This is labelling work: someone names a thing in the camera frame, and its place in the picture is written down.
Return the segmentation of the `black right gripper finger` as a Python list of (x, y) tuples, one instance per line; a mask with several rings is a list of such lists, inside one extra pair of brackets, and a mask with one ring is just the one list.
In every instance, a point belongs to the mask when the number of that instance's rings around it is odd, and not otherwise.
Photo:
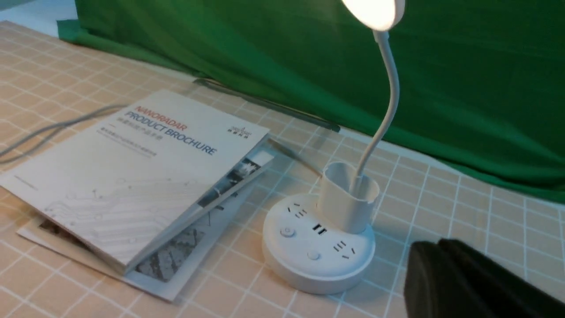
[(458, 239), (411, 244), (409, 318), (562, 318), (563, 302)]

